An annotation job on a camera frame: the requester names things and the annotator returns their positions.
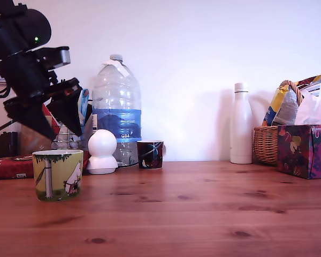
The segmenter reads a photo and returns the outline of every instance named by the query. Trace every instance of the large water bottle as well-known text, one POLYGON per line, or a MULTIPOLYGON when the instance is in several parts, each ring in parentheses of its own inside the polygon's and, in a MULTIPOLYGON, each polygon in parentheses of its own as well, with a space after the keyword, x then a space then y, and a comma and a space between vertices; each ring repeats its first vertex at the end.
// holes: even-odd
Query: large water bottle
POLYGON ((117 138, 113 156, 119 166, 138 162, 136 142, 141 140, 141 93, 121 55, 111 55, 93 88, 93 126, 117 138))

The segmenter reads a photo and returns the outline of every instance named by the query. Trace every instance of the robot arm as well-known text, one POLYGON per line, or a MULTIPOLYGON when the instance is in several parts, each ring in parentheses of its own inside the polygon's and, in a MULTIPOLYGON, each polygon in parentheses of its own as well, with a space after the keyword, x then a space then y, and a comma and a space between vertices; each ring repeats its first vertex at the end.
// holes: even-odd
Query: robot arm
POLYGON ((55 138, 42 104, 72 132, 80 136, 78 98, 82 88, 76 78, 58 82, 54 69, 70 63, 69 47, 38 48, 51 38, 51 27, 40 12, 13 0, 0 0, 0 75, 17 97, 4 102, 8 117, 50 139, 55 138))

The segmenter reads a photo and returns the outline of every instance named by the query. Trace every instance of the snack bag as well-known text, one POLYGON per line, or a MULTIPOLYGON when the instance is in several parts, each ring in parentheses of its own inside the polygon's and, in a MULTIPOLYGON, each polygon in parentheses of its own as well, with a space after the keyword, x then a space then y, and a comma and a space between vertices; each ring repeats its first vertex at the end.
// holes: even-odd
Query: snack bag
MULTIPOLYGON (((304 79, 294 84, 299 90, 306 89, 311 95, 319 96, 321 75, 304 79)), ((297 96, 291 86, 279 86, 265 114, 262 127, 294 125, 298 108, 297 96)))

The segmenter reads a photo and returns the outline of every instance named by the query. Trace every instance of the wicker basket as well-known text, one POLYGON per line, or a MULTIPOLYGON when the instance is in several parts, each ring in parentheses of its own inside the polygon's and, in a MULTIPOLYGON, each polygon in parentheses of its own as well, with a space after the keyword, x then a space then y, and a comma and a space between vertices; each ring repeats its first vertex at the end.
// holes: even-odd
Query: wicker basket
MULTIPOLYGON (((297 103, 301 104, 303 96, 295 84, 285 80, 281 86, 290 85, 297 95, 297 103)), ((256 158, 266 164, 277 165, 277 145, 278 145, 278 126, 256 127, 255 138, 253 141, 253 150, 256 158)))

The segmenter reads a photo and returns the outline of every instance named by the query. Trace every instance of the dark mug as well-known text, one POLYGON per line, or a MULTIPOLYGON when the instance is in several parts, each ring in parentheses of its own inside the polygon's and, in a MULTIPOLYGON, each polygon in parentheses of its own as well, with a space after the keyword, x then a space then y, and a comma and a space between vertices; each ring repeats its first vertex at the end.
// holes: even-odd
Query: dark mug
POLYGON ((138 162, 140 169, 159 169, 163 164, 163 141, 137 141, 138 162))

